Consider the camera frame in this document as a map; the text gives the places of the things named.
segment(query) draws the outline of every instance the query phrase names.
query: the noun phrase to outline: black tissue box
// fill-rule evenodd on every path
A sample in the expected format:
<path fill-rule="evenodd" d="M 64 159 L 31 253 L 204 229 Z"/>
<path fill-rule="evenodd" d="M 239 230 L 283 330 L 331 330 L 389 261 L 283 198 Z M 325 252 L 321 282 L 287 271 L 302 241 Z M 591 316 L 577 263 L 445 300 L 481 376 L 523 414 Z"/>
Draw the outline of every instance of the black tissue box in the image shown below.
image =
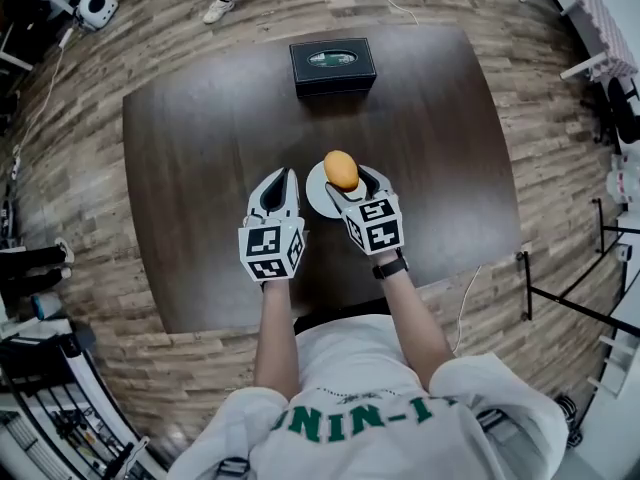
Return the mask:
<path fill-rule="evenodd" d="M 368 91 L 376 79 L 365 38 L 289 45 L 298 98 L 314 94 Z"/>

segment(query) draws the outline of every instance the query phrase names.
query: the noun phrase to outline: wooden floor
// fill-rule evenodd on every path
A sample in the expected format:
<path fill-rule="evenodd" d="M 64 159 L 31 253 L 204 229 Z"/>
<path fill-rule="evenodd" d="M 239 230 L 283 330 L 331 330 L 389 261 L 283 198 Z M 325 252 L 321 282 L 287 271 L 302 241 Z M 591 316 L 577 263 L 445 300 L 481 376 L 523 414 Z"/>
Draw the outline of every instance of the wooden floor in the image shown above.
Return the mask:
<path fill-rule="evenodd" d="M 59 285 L 68 313 L 97 335 L 100 372 L 133 425 L 170 463 L 227 394 L 251 379 L 255 329 L 165 334 L 149 291 L 127 196 L 122 97 L 161 73 L 236 43 L 375 23 L 410 23 L 385 0 L 237 0 L 216 26 L 200 17 L 212 0 L 119 0 L 103 31 L 75 35 L 59 82 L 25 146 L 19 206 L 26 243 L 64 236 L 76 252 L 73 277 Z M 609 152 L 593 144 L 596 124 L 579 105 L 584 84 L 558 74 L 580 60 L 551 0 L 395 0 L 421 23 L 467 32 L 491 88 L 515 178 L 524 247 L 537 284 L 559 290 L 594 257 L 594 196 L 605 212 Z M 52 50 L 23 84 L 23 110 L 3 142 L 3 172 L 25 116 L 41 105 L 56 61 Z M 451 342 L 473 272 L 421 290 Z M 524 309 L 523 272 L 512 256 L 485 266 L 463 319 L 464 354 L 495 351 L 518 375 L 584 408 L 597 375 L 597 337 L 609 330 L 535 298 Z M 605 312 L 618 297 L 621 269 L 605 261 L 572 299 Z"/>

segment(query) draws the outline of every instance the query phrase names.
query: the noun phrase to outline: white plate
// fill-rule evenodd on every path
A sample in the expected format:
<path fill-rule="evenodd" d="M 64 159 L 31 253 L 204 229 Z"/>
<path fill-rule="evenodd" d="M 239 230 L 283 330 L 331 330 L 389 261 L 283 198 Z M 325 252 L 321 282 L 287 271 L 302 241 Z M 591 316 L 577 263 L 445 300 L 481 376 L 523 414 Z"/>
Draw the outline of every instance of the white plate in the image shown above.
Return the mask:
<path fill-rule="evenodd" d="M 327 189 L 325 188 L 327 181 L 329 180 L 324 172 L 324 162 L 318 162 L 313 169 L 311 169 L 309 176 L 307 176 L 307 184 L 305 188 L 307 192 L 307 199 L 311 203 L 313 209 L 320 215 L 329 219 L 339 219 L 340 214 L 329 197 L 329 194 L 327 194 Z M 365 197 L 366 193 L 367 186 L 362 180 L 360 180 L 358 188 L 348 194 L 351 199 L 362 199 Z"/>

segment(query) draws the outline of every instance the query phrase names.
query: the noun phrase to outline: white t-shirt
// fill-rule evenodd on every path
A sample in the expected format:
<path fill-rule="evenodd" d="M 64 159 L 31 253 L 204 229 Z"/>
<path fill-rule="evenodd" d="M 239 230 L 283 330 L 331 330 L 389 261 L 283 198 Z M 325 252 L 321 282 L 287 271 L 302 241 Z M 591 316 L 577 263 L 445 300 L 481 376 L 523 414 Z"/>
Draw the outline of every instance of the white t-shirt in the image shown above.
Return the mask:
<path fill-rule="evenodd" d="M 550 479 L 560 465 L 562 411 L 494 354 L 448 361 L 427 393 L 390 316 L 329 322 L 297 343 L 301 392 L 232 393 L 169 479 L 216 478 L 234 456 L 248 457 L 248 478 L 277 480 Z M 503 421 L 485 431 L 476 417 L 490 409 Z"/>

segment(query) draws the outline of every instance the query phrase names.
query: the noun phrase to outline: smartwatch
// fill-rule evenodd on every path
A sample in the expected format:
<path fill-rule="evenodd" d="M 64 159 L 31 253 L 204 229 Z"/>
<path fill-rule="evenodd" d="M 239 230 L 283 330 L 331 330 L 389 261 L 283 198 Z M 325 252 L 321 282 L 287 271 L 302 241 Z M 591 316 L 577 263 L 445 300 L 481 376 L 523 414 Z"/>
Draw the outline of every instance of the smartwatch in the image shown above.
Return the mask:
<path fill-rule="evenodd" d="M 398 255 L 398 258 L 393 260 L 392 262 L 387 263 L 386 265 L 376 265 L 375 267 L 373 267 L 373 277 L 375 277 L 376 279 L 386 279 L 387 277 L 392 276 L 393 274 L 396 274 L 401 270 L 408 271 L 409 264 L 407 263 L 407 260 L 404 259 L 402 251 L 399 248 L 396 249 L 396 254 Z"/>

